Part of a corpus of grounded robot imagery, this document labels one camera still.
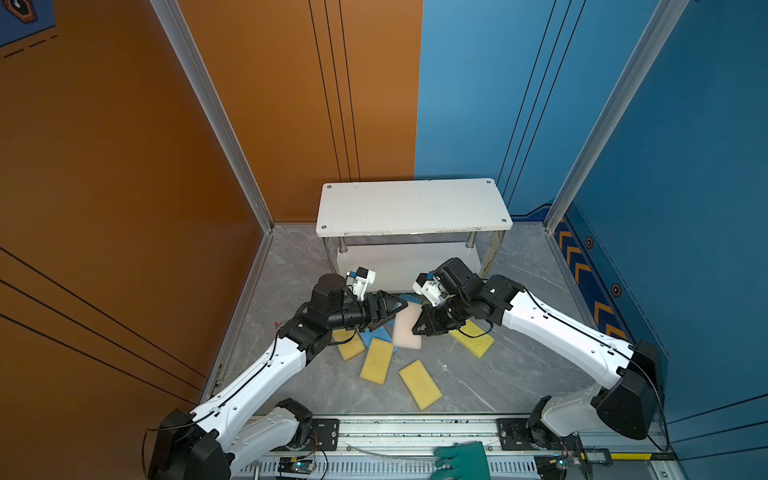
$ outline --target white tabletop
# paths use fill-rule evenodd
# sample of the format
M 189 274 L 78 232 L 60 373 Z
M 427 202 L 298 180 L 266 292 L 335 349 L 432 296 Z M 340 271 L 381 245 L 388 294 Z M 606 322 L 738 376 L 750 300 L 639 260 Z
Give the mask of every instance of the white tabletop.
M 318 237 L 509 230 L 494 181 L 407 180 L 323 185 Z

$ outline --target orange wall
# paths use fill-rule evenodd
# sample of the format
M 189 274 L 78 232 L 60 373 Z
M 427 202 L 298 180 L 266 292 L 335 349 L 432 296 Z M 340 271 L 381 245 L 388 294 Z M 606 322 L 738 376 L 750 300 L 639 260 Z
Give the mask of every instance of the orange wall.
M 0 250 L 0 476 L 141 478 L 144 429 L 199 401 L 261 232 L 150 3 L 55 14 L 0 57 L 0 247 L 157 347 Z
M 314 221 L 326 182 L 413 178 L 421 1 L 179 4 L 275 221 Z

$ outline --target yellow sponge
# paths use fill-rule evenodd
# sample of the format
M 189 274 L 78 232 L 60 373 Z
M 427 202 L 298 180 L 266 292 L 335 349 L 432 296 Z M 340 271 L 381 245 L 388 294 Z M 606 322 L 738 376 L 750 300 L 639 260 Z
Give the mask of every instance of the yellow sponge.
M 339 353 L 341 353 L 341 358 L 344 359 L 345 362 L 352 357 L 358 356 L 360 353 L 365 352 L 366 346 L 362 344 L 360 335 L 357 335 L 355 330 L 333 330 L 334 342 L 343 342 L 352 335 L 354 335 L 355 338 L 351 339 L 348 343 L 339 345 Z
M 442 398 L 442 392 L 437 388 L 432 377 L 427 373 L 421 360 L 416 360 L 400 370 L 400 378 L 406 383 L 408 390 L 411 391 L 419 410 L 423 410 L 432 403 Z
M 485 330 L 475 325 L 471 320 L 467 320 L 467 324 L 462 327 L 462 332 L 470 336 L 481 335 L 484 331 Z M 493 337 L 490 335 L 483 335 L 479 338 L 471 339 L 466 335 L 462 335 L 457 330 L 451 330 L 449 333 L 478 358 L 482 357 L 485 352 L 491 348 L 494 341 Z
M 366 362 L 362 365 L 360 378 L 369 382 L 384 385 L 386 371 L 389 369 L 389 360 L 392 359 L 392 351 L 395 346 L 382 339 L 372 339 L 368 348 Z

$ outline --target black stripe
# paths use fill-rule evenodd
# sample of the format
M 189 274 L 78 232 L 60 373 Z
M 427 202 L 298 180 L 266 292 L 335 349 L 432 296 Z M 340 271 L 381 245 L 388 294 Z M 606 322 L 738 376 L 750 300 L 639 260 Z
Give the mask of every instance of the black stripe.
M 682 422 L 683 420 L 692 419 L 693 417 L 698 417 L 699 415 L 706 415 L 707 413 L 712 413 L 712 412 L 716 412 L 717 410 L 727 409 L 732 406 L 741 405 L 742 403 L 752 402 L 753 400 L 759 400 L 767 396 L 768 396 L 768 393 L 764 393 L 762 395 L 754 396 L 751 399 L 741 400 L 740 402 L 729 403 L 728 405 L 723 405 L 721 407 L 717 407 L 716 409 L 707 410 L 706 412 L 701 412 L 701 413 L 695 413 L 693 415 L 683 417 L 682 419 L 673 420 L 671 422 L 667 422 L 667 424 L 671 425 L 675 422 Z
M 326 108 L 328 109 L 328 124 L 331 127 L 331 140 L 333 140 L 333 153 L 336 155 L 336 169 L 339 171 L 341 181 L 341 167 L 339 166 L 339 152 L 336 151 L 336 135 L 333 134 L 333 122 L 331 121 L 331 107 L 328 104 L 328 91 L 326 90 L 326 77 L 323 75 L 323 62 L 320 60 L 320 44 L 317 43 L 317 29 L 315 28 L 315 16 L 312 15 L 312 2 L 306 0 L 310 6 L 310 18 L 312 19 L 312 31 L 315 33 L 315 47 L 317 47 L 317 63 L 320 64 L 320 78 L 323 79 L 323 92 L 326 94 Z
M 549 94 L 547 95 L 547 101 L 544 102 L 544 108 L 541 109 L 541 116 L 538 118 L 538 123 L 536 124 L 536 130 L 533 132 L 533 137 L 531 138 L 531 143 L 528 144 L 528 150 L 525 152 L 525 157 L 523 158 L 523 165 L 520 166 L 520 171 L 518 172 L 518 179 L 515 180 L 515 186 L 512 188 L 512 193 L 509 196 L 509 200 L 507 200 L 507 208 L 509 208 L 510 202 L 512 202 L 512 197 L 515 195 L 515 190 L 518 188 L 518 182 L 520 181 L 520 176 L 523 174 L 523 168 L 525 168 L 525 162 L 528 159 L 528 154 L 531 153 L 531 147 L 533 147 L 533 142 L 536 140 L 536 134 L 538 133 L 538 127 L 541 125 L 541 119 L 544 118 L 544 112 L 547 111 L 547 105 L 549 105 L 549 98 L 552 96 L 552 91 L 554 90 L 554 84 L 558 81 L 558 76 L 560 76 L 560 69 L 563 68 L 563 62 L 565 61 L 565 55 L 568 54 L 568 48 L 571 47 L 571 40 L 574 39 L 574 33 L 576 33 L 576 27 L 578 27 L 578 21 L 581 20 L 581 13 L 584 11 L 584 6 L 587 4 L 587 0 L 584 0 L 584 3 L 581 4 L 581 10 L 578 13 L 578 17 L 576 18 L 576 23 L 574 24 L 574 29 L 571 32 L 571 37 L 568 39 L 568 44 L 565 45 L 565 52 L 563 52 L 563 58 L 560 59 L 560 65 L 558 66 L 558 72 L 554 75 L 554 80 L 552 81 L 552 86 L 549 89 Z
M 768 420 L 763 420 L 762 422 L 750 423 L 749 425 L 742 425 L 741 427 L 733 427 L 732 429 L 725 429 L 725 430 L 719 430 L 717 432 L 705 433 L 703 435 L 696 435 L 695 437 L 688 437 L 687 439 L 675 440 L 672 443 L 687 442 L 688 440 L 700 439 L 702 437 L 708 437 L 710 435 L 717 435 L 718 433 L 732 432 L 733 430 L 748 429 L 749 427 L 756 427 L 758 425 L 763 425 L 766 423 L 768 423 Z
M 52 336 L 48 336 L 48 335 L 45 335 L 43 332 L 41 332 L 41 331 L 39 331 L 39 330 L 33 329 L 33 328 L 32 328 L 32 327 L 30 327 L 30 326 L 26 326 L 24 323 L 21 323 L 21 322 L 19 322 L 19 321 L 16 321 L 16 320 L 12 319 L 10 316 L 4 315 L 4 314 L 2 314 L 2 313 L 0 313 L 0 316 L 1 316 L 2 318 L 4 318 L 4 319 L 8 320 L 8 321 L 9 321 L 9 322 L 11 322 L 11 323 L 15 323 L 15 324 L 16 324 L 16 325 L 18 325 L 18 326 L 23 326 L 24 328 L 26 328 L 26 329 L 27 329 L 27 330 L 29 330 L 30 332 L 34 332 L 34 333 L 37 333 L 39 336 L 42 336 L 42 337 L 44 337 L 44 338 L 47 338 L 47 339 L 51 340 L 52 342 L 56 342 L 56 343 L 58 343 L 59 345 L 61 345 L 61 346 L 65 346 L 65 347 L 67 347 L 68 349 L 70 349 L 70 350 L 73 350 L 73 351 L 75 351 L 75 352 L 77 352 L 77 353 L 79 353 L 79 354 L 81 354 L 81 355 L 83 355 L 83 356 L 87 356 L 87 357 L 88 357 L 89 359 L 91 359 L 91 360 L 96 360 L 96 361 L 97 361 L 97 362 L 99 362 L 101 365 L 106 365 L 106 366 L 108 366 L 108 367 L 109 367 L 109 368 L 111 368 L 111 369 L 115 369 L 115 370 L 117 370 L 117 371 L 118 371 L 118 372 L 120 372 L 120 373 L 124 373 L 125 375 L 128 375 L 128 376 L 130 376 L 131 378 L 138 380 L 139 382 L 142 382 L 142 383 L 146 383 L 147 385 L 149 385 L 149 386 L 151 386 L 151 387 L 154 387 L 154 388 L 156 388 L 156 389 L 158 389 L 158 390 L 160 390 L 160 391 L 162 391 L 162 392 L 166 392 L 168 395 L 174 396 L 174 397 L 176 397 L 176 398 L 177 398 L 177 399 L 179 399 L 179 400 L 184 400 L 185 402 L 187 402 L 187 403 L 190 403 L 190 404 L 192 404 L 192 405 L 197 405 L 195 402 L 190 402 L 189 400 L 187 400 L 187 399 L 185 399 L 185 398 L 183 398 L 183 397 L 180 397 L 180 396 L 176 395 L 175 393 L 172 393 L 172 392 L 168 392 L 168 391 L 167 391 L 166 389 L 164 389 L 163 387 L 160 387 L 160 386 L 157 386 L 157 385 L 155 385 L 155 384 L 153 384 L 153 383 L 150 383 L 150 382 L 148 382 L 147 380 L 144 380 L 144 379 L 140 379 L 139 377 L 137 377 L 136 375 L 133 375 L 132 373 L 128 373 L 128 372 L 126 372 L 126 371 L 125 371 L 125 370 L 123 370 L 123 369 L 119 369 L 118 367 L 116 367 L 116 366 L 114 366 L 114 365 L 111 365 L 110 363 L 106 363 L 104 360 L 100 360 L 100 359 L 97 359 L 95 356 L 92 356 L 92 355 L 88 355 L 86 352 L 83 352 L 82 350 L 76 349 L 76 348 L 74 348 L 73 346 L 69 346 L 69 345 L 67 345 L 66 343 L 64 343 L 64 342 L 62 342 L 62 341 L 60 341 L 60 340 L 56 340 L 56 339 L 55 339 L 55 338 L 53 338 Z
M 10 56 L 12 56 L 12 55 L 16 55 L 17 53 L 21 53 L 21 52 L 23 52 L 23 51 L 24 51 L 24 49 L 23 49 L 23 48 L 22 48 L 21 50 L 12 51 L 11 53 L 9 53 L 9 54 L 7 54 L 7 55 L 3 55 L 3 58 L 8 58 L 8 57 L 10 57 Z
M 60 312 L 60 311 L 56 310 L 54 307 L 52 307 L 52 306 L 50 306 L 50 305 L 48 305 L 48 304 L 46 304 L 46 303 L 42 302 L 41 300 L 38 300 L 38 299 L 34 298 L 34 297 L 33 297 L 32 295 L 30 295 L 29 293 L 26 293 L 26 292 L 24 292 L 24 291 L 20 290 L 19 288 L 16 288 L 15 286 L 11 285 L 10 283 L 6 282 L 5 280 L 3 280 L 3 279 L 0 279 L 0 283 L 2 283 L 3 285 L 7 286 L 8 288 L 11 288 L 11 289 L 15 290 L 16 292 L 20 293 L 21 295 L 23 295 L 23 296 L 26 296 L 26 297 L 27 297 L 27 298 L 29 298 L 30 300 L 32 300 L 32 301 L 34 301 L 34 302 L 36 302 L 36 303 L 38 303 L 38 304 L 40 304 L 40 305 L 44 306 L 45 308 L 47 308 L 47 309 L 51 310 L 52 312 L 55 312 L 55 313 L 57 313 L 58 315 L 60 315 L 60 316 L 63 316 L 65 319 L 69 320 L 70 322 L 73 322 L 73 323 L 75 323 L 76 325 L 79 325 L 79 326 L 81 326 L 82 328 L 86 329 L 88 332 L 91 332 L 91 333 L 93 333 L 94 335 L 96 335 L 96 336 L 98 336 L 98 337 L 100 337 L 100 338 L 102 338 L 102 339 L 104 339 L 104 340 L 107 340 L 109 343 L 111 343 L 112 345 L 116 346 L 117 348 L 123 349 L 124 351 L 126 351 L 126 352 L 130 353 L 131 355 L 133 355 L 133 356 L 135 356 L 135 357 L 137 357 L 137 358 L 139 358 L 139 359 L 142 359 L 142 360 L 144 360 L 146 363 L 149 363 L 149 364 L 150 364 L 150 365 L 152 365 L 153 367 L 155 367 L 155 368 L 158 368 L 158 369 L 160 369 L 160 370 L 162 370 L 162 371 L 166 372 L 168 375 L 170 375 L 170 376 L 174 377 L 175 379 L 179 379 L 179 380 L 181 380 L 182 382 L 186 383 L 186 384 L 187 384 L 187 385 L 189 385 L 190 387 L 192 387 L 192 388 L 194 388 L 194 389 L 196 389 L 196 390 L 199 390 L 199 391 L 201 391 L 201 392 L 203 391 L 202 389 L 199 389 L 199 388 L 197 388 L 195 385 L 192 385 L 191 383 L 189 383 L 187 380 L 185 380 L 185 379 L 182 379 L 181 377 L 179 377 L 179 376 L 176 376 L 176 375 L 174 375 L 174 374 L 173 374 L 173 373 L 171 373 L 171 372 L 168 372 L 168 371 L 167 371 L 166 369 L 164 369 L 163 367 L 161 367 L 161 366 L 159 366 L 159 365 L 157 365 L 157 364 L 155 364 L 155 363 L 152 363 L 152 362 L 150 362 L 149 360 L 145 359 L 143 356 L 141 356 L 141 355 L 138 355 L 137 353 L 133 353 L 132 351 L 130 351 L 129 349 L 125 348 L 125 347 L 124 347 L 124 346 L 122 346 L 121 344 L 119 344 L 119 343 L 117 343 L 117 342 L 115 342 L 115 341 L 113 341 L 113 340 L 110 340 L 110 339 L 109 339 L 109 338 L 107 338 L 106 336 L 104 336 L 104 335 L 101 335 L 99 332 L 97 332 L 97 331 L 95 331 L 95 330 L 93 330 L 93 329 L 91 329 L 91 328 L 89 328 L 89 327 L 87 327 L 87 326 L 83 325 L 82 323 L 80 323 L 80 322 L 78 322 L 77 320 L 75 320 L 75 319 L 71 318 L 70 316 L 67 316 L 67 315 L 63 314 L 62 312 Z
M 684 460 L 696 460 L 697 458 L 717 457 L 720 455 L 729 455 L 731 453 L 753 452 L 755 450 L 763 450 L 763 449 L 768 449 L 768 445 L 763 445 L 761 447 L 752 447 L 751 449 L 731 450 L 730 452 L 710 453 L 709 455 L 699 455 L 697 457 L 679 458 L 678 460 L 682 462 Z
M 24 40 L 24 39 L 25 39 L 25 38 L 27 38 L 27 37 L 31 37 L 31 36 L 33 36 L 33 35 L 37 35 L 38 33 L 41 33 L 41 32 L 43 32 L 43 31 L 46 31 L 46 30 L 50 30 L 51 28 L 53 28 L 53 27 L 55 27 L 55 26 L 56 26 L 56 25 L 51 25 L 50 27 L 47 27 L 47 28 L 43 28 L 43 29 L 42 29 L 42 30 L 40 30 L 40 31 L 36 31 L 35 33 L 31 33 L 31 34 L 29 34 L 29 35 L 24 35 L 23 37 L 19 37 L 19 38 L 14 38 L 13 40 L 11 40 L 11 41 L 7 41 L 6 43 L 4 43 L 4 44 L 0 45 L 0 47 L 5 47 L 6 45 L 10 45 L 11 43 L 13 43 L 13 42 L 15 42 L 15 41 Z
M 523 101 L 520 102 L 520 110 L 518 111 L 518 117 L 515 120 L 515 127 L 512 128 L 512 136 L 509 138 L 509 145 L 507 145 L 507 153 L 504 154 L 504 161 L 502 162 L 502 168 L 498 171 L 498 185 L 502 181 L 502 174 L 504 173 L 504 166 L 507 164 L 507 156 L 509 156 L 509 148 L 512 146 L 512 139 L 515 138 L 515 132 L 518 129 L 518 122 L 520 121 L 520 115 L 523 113 L 523 105 L 525 105 L 525 98 L 528 96 L 528 89 L 531 87 L 531 80 L 533 80 L 533 72 L 536 71 L 536 64 L 538 63 L 538 56 L 541 54 L 541 47 L 544 46 L 544 39 L 547 38 L 547 30 L 549 30 L 549 22 L 552 20 L 552 14 L 554 13 L 554 6 L 557 4 L 557 0 L 552 2 L 552 10 L 549 11 L 549 18 L 547 19 L 547 26 L 544 29 L 544 34 L 541 36 L 541 43 L 538 44 L 538 51 L 536 52 L 536 60 L 533 62 L 533 68 L 531 69 L 531 76 L 528 77 L 528 85 L 525 86 L 525 93 L 523 94 Z M 512 164 L 512 170 L 515 169 L 515 164 Z
M 531 107 L 531 114 L 528 116 L 528 122 L 525 124 L 525 130 L 523 130 L 523 136 L 520 138 L 520 144 L 518 145 L 518 151 L 515 154 L 515 161 L 512 162 L 512 168 L 509 170 L 509 175 L 507 176 L 507 183 L 504 185 L 504 191 L 502 192 L 502 197 L 504 197 L 507 194 L 507 187 L 509 186 L 509 181 L 512 178 L 512 172 L 515 170 L 515 164 L 518 161 L 518 155 L 520 154 L 520 149 L 523 147 L 523 142 L 525 141 L 525 134 L 528 133 L 528 126 L 531 124 L 531 119 L 533 118 L 533 112 L 536 110 L 536 104 L 538 103 L 538 96 L 541 94 L 541 89 L 544 87 L 544 82 L 547 79 L 547 72 L 549 71 L 549 65 L 552 63 L 552 57 L 554 57 L 554 51 L 558 48 L 558 42 L 560 41 L 560 34 L 563 32 L 563 27 L 565 26 L 565 20 L 568 18 L 568 12 L 571 10 L 571 3 L 573 3 L 573 0 L 568 0 L 568 8 L 565 9 L 565 15 L 563 15 L 563 22 L 560 24 L 560 29 L 558 30 L 558 36 L 554 39 L 554 45 L 552 45 L 552 52 L 549 54 L 549 60 L 547 60 L 547 67 L 544 69 L 544 74 L 541 76 L 541 83 L 538 85 L 538 91 L 536 92 L 536 98 L 533 100 L 533 107 Z
M 336 73 L 336 57 L 333 55 L 333 40 L 331 39 L 331 22 L 328 19 L 328 2 L 323 0 L 326 6 L 326 25 L 328 25 L 328 42 L 331 44 L 331 62 L 333 63 L 333 78 L 336 80 L 336 98 L 339 100 L 339 117 L 341 118 L 341 135 L 344 138 L 344 154 L 346 155 L 346 171 L 349 181 L 352 181 L 352 168 L 349 166 L 349 149 L 346 147 L 346 130 L 344 128 L 344 113 L 341 111 L 341 94 L 339 93 L 339 75 Z
M 341 12 L 341 0 L 339 0 L 339 18 L 341 18 L 341 39 L 344 43 L 344 63 L 346 64 L 346 86 L 349 88 L 349 111 L 352 112 L 352 135 L 355 138 L 355 160 L 357 161 L 357 180 L 360 176 L 360 154 L 357 152 L 357 130 L 355 129 L 355 108 L 352 106 L 352 82 L 349 81 L 349 59 L 346 56 L 346 37 L 344 36 L 344 15 Z
M 98 309 L 98 308 L 97 308 L 97 307 L 96 307 L 96 306 L 95 306 L 93 303 L 89 303 L 89 302 L 88 302 L 88 301 L 86 301 L 86 300 L 85 300 L 83 297 L 79 296 L 78 294 L 76 294 L 76 293 L 75 293 L 75 292 L 73 292 L 72 290 L 68 289 L 68 288 L 67 288 L 67 287 L 65 287 L 64 285 L 61 285 L 61 284 L 60 284 L 59 282 L 57 282 L 56 280 L 53 280 L 51 277 L 49 277 L 48 275 L 44 274 L 44 273 L 43 273 L 43 272 L 41 272 L 40 270 L 38 270 L 38 269 L 34 268 L 34 267 L 33 267 L 32 265 L 30 265 L 29 263 L 26 263 L 24 260 L 20 259 L 19 257 L 17 257 L 16 255 L 14 255 L 13 253 L 11 253 L 11 252 L 7 251 L 5 248 L 3 248 L 3 247 L 0 247 L 0 251 L 2 251 L 3 253 L 5 253 L 5 254 L 9 255 L 11 258 L 13 258 L 13 259 L 14 259 L 14 260 L 16 260 L 17 262 L 19 262 L 21 265 L 24 265 L 24 266 L 26 266 L 27 268 L 29 268 L 29 269 L 30 269 L 30 270 L 32 270 L 33 272 L 35 272 L 35 273 L 37 273 L 38 275 L 40 275 L 40 276 L 42 276 L 43 278 L 45 278 L 47 281 L 49 281 L 49 282 L 53 283 L 54 285 L 56 285 L 56 286 L 57 286 L 57 287 L 59 287 L 60 289 L 64 290 L 66 293 L 69 293 L 69 294 L 70 294 L 70 295 L 72 295 L 74 298 L 76 298 L 76 299 L 80 300 L 82 303 L 85 303 L 86 305 L 88 305 L 89 307 L 91 307 L 93 310 L 96 310 L 97 312 L 99 312 L 101 315 L 104 315 L 104 316 L 106 316 L 108 319 L 112 320 L 113 322 L 115 322 L 115 323 L 116 323 L 116 324 L 118 324 L 119 326 L 123 327 L 123 328 L 124 328 L 124 329 L 126 329 L 127 331 L 129 331 L 129 332 L 133 333 L 135 336 L 139 337 L 139 338 L 140 338 L 140 339 L 142 339 L 143 341 L 145 341 L 145 342 L 149 343 L 149 344 L 150 344 L 150 345 L 152 345 L 154 348 L 156 348 L 156 349 L 160 350 L 162 353 L 165 353 L 165 354 L 166 354 L 166 355 L 168 355 L 170 358 L 172 358 L 172 359 L 176 360 L 177 362 L 179 362 L 181 365 L 183 365 L 183 366 L 186 366 L 188 369 L 192 370 L 193 372 L 195 372 L 195 373 L 196 373 L 196 374 L 198 374 L 199 376 L 203 377 L 204 379 L 206 379 L 206 378 L 207 378 L 207 377 L 206 377 L 205 375 L 203 375 L 202 373 L 198 372 L 197 370 L 193 369 L 191 366 L 189 366 L 189 365 L 187 365 L 186 363 L 182 362 L 181 360 L 179 360 L 179 359 L 178 359 L 178 358 L 176 358 L 175 356 L 171 355 L 170 353 L 166 352 L 165 350 L 163 350 L 163 349 L 162 349 L 162 348 L 160 348 L 159 346 L 157 346 L 157 345 L 155 345 L 154 343 L 150 342 L 148 339 L 144 338 L 144 337 L 143 337 L 142 335 L 140 335 L 139 333 L 137 333 L 137 332 L 133 331 L 132 329 L 130 329 L 130 328 L 127 326 L 127 325 L 125 325 L 125 324 L 123 324 L 123 323 L 120 323 L 120 322 L 118 322 L 118 321 L 117 321 L 117 320 L 116 320 L 116 319 L 115 319 L 113 316 L 110 316 L 110 315 L 106 314 L 106 313 L 105 313 L 103 310 L 100 310 L 100 309 Z

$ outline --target green glove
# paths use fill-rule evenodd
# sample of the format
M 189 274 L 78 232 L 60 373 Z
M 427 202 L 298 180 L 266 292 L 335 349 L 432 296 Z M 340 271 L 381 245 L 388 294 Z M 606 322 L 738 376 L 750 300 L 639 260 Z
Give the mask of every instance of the green glove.
M 447 465 L 449 468 L 440 469 L 433 473 L 429 480 L 490 480 L 488 461 L 485 459 L 485 449 L 482 443 L 473 442 L 454 447 L 440 447 L 435 450 L 438 458 L 437 468 Z

